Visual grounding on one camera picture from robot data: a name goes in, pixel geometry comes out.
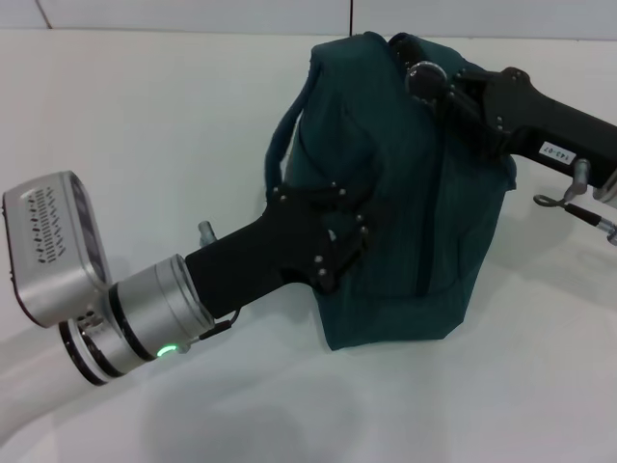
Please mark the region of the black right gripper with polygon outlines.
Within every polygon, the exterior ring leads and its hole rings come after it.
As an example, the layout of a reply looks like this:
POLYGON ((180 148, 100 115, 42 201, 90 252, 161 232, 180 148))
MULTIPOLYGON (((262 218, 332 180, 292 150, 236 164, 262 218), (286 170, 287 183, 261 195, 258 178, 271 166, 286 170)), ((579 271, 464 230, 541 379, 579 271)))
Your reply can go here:
POLYGON ((571 177, 590 163, 591 186, 616 172, 616 126, 536 90, 517 68, 462 68, 438 87, 436 116, 478 156, 516 154, 571 177))

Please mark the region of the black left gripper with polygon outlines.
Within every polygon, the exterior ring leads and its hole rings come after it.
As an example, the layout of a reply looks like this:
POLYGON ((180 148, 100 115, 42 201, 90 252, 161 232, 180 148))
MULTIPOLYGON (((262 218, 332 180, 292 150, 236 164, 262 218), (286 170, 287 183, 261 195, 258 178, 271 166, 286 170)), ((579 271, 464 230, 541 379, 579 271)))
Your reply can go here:
POLYGON ((329 294, 393 208, 374 183, 276 187, 262 215, 185 259, 200 302, 222 318, 289 284, 329 294))

